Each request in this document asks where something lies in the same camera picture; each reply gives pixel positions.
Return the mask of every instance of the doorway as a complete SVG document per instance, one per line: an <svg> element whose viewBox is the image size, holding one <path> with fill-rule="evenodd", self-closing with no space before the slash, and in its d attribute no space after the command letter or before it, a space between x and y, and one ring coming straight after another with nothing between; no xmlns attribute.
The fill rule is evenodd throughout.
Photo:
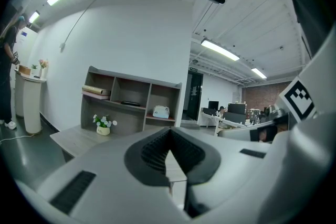
<svg viewBox="0 0 336 224"><path fill-rule="evenodd" d="M188 71L182 120L197 121L201 103L203 74Z"/></svg>

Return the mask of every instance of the black door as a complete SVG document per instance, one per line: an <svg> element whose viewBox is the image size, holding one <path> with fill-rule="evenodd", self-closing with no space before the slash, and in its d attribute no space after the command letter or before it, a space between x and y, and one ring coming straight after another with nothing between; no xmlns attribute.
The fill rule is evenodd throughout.
<svg viewBox="0 0 336 224"><path fill-rule="evenodd" d="M201 103L201 86L203 75L199 73L189 72L192 74L190 84L190 95L187 116L193 120L197 120L198 111Z"/></svg>

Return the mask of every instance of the wooden shelf unit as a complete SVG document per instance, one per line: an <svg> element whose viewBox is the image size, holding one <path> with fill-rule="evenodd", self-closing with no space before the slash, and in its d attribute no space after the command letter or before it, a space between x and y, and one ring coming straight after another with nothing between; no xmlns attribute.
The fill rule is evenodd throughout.
<svg viewBox="0 0 336 224"><path fill-rule="evenodd" d="M179 107L182 83L136 77L132 75L100 70L90 66L85 85L111 90L110 98L99 100L82 95L81 127L95 128L93 116L109 115L116 120L117 126L111 127L111 133L128 135L157 127L175 126ZM139 103L140 106L124 105L121 101ZM167 106L170 117L153 117L156 105Z"/></svg>

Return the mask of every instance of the brick wall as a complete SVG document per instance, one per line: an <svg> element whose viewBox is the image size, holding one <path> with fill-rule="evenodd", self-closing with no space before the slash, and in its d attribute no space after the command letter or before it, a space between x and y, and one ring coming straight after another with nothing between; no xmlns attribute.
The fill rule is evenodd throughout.
<svg viewBox="0 0 336 224"><path fill-rule="evenodd" d="M241 100L246 102L246 110L260 109L275 103L279 93L281 93L290 82L270 84L264 86L243 88Z"/></svg>

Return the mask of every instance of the black pants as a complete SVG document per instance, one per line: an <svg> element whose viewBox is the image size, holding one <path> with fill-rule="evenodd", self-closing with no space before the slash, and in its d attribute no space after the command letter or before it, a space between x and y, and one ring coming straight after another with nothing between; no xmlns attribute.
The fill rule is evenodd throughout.
<svg viewBox="0 0 336 224"><path fill-rule="evenodd" d="M12 120L10 81L0 83L0 120L9 123Z"/></svg>

